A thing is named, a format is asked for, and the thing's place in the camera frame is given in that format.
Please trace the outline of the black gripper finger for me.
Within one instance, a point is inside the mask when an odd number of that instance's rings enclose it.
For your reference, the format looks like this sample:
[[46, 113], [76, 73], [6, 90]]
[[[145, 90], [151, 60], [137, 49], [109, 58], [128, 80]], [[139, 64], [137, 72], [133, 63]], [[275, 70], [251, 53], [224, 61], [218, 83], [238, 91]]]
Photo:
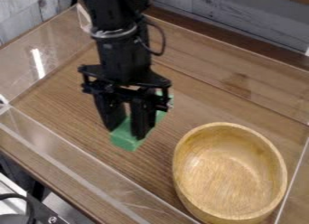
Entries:
[[141, 140], [155, 127], [155, 97], [135, 98], [129, 102], [131, 134]]
[[115, 95], [100, 93], [93, 96], [93, 103], [105, 129], [112, 132], [125, 119], [123, 101]]

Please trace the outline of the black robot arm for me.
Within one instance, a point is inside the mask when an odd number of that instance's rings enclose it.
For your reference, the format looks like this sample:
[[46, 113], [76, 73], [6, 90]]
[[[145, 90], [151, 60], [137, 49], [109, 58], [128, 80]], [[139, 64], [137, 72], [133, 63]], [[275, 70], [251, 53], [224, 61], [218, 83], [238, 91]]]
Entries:
[[155, 115], [167, 110], [171, 81], [152, 69], [148, 27], [143, 15], [149, 0], [83, 0], [91, 17], [96, 65], [79, 66], [83, 92], [93, 96], [108, 131], [129, 121], [129, 135], [143, 139], [155, 127]]

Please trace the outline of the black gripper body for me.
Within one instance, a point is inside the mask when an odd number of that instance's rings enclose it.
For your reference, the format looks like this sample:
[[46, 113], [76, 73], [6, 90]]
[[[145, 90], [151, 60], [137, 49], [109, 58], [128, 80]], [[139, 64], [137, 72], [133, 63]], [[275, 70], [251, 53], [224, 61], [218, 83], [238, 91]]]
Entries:
[[167, 111], [171, 81], [151, 69], [148, 33], [91, 33], [99, 63], [81, 65], [83, 91], [92, 94], [100, 112], [123, 110], [124, 103], [143, 100], [149, 109]]

